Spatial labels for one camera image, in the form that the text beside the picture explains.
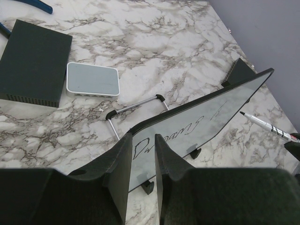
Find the black foam padding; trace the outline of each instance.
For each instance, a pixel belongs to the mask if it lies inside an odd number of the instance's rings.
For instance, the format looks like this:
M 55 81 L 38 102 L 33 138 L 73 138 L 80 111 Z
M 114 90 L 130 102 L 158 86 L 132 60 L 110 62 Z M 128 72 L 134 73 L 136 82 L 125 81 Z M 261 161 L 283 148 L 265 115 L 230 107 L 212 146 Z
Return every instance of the black foam padding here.
M 58 107 L 72 36 L 15 22 L 0 60 L 0 98 Z
M 241 59 L 237 59 L 228 71 L 222 82 L 223 87 L 236 84 L 245 79 L 252 78 L 256 73 Z
M 155 136 L 160 225 L 300 224 L 300 186 L 270 168 L 194 168 Z
M 132 135 L 68 176 L 51 168 L 0 169 L 1 225 L 124 225 Z

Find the marble surface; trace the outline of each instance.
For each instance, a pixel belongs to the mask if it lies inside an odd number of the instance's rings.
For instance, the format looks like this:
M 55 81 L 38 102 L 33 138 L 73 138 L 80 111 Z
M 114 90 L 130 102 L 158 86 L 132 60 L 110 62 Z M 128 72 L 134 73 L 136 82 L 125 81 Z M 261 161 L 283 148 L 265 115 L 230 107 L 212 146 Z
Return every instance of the marble surface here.
M 20 2 L 3 0 L 0 21 L 16 18 L 73 36 L 69 61 L 117 68 L 117 100 L 72 99 L 63 93 L 58 109 L 0 100 L 0 167 L 54 167 L 63 173 L 95 159 L 115 143 L 106 114 L 162 94 L 170 108 L 214 92 L 231 64 L 247 61 L 207 2 L 162 0 L 45 0 L 48 15 Z M 7 40 L 0 37 L 0 54 Z M 163 112 L 159 101 L 114 118 L 120 135 Z M 243 111 L 295 131 L 266 86 Z M 297 160 L 284 141 L 237 114 L 202 148 L 198 167 L 278 167 L 292 172 Z M 158 224 L 156 190 L 129 193 L 128 225 Z

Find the black stand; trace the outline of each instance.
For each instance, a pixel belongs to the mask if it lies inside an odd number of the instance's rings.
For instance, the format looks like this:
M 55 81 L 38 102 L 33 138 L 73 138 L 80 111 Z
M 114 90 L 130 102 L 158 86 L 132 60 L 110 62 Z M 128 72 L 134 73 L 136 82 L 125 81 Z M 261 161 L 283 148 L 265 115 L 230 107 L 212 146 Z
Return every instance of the black stand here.
M 150 182 L 149 180 L 146 180 L 141 186 L 147 195 L 150 195 L 154 189 L 154 181 Z
M 192 157 L 192 159 L 196 159 L 199 156 L 201 150 L 202 150 L 201 148 L 195 149 L 189 155 Z

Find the small whiteboard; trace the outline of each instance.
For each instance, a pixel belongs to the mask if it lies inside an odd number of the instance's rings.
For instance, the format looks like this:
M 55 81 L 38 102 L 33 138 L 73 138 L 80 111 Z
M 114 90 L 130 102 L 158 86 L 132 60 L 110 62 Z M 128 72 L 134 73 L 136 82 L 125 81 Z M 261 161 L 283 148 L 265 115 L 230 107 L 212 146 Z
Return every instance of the small whiteboard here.
M 273 69 L 145 120 L 129 130 L 133 161 L 129 191 L 155 176 L 154 135 L 181 157 L 215 137 L 271 76 Z

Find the blue pliers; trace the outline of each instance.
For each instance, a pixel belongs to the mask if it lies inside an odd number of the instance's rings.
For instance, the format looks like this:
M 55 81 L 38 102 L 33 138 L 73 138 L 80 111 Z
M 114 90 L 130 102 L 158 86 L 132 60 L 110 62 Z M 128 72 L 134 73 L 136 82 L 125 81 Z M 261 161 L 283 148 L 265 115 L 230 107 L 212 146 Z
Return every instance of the blue pliers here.
M 19 2 L 26 3 L 28 5 L 31 5 L 33 7 L 39 8 L 49 14 L 52 14 L 53 8 L 45 3 L 43 3 L 40 0 L 15 0 Z M 0 33 L 5 36 L 7 39 L 9 39 L 9 36 L 11 34 L 10 30 L 7 29 L 2 23 L 0 23 Z

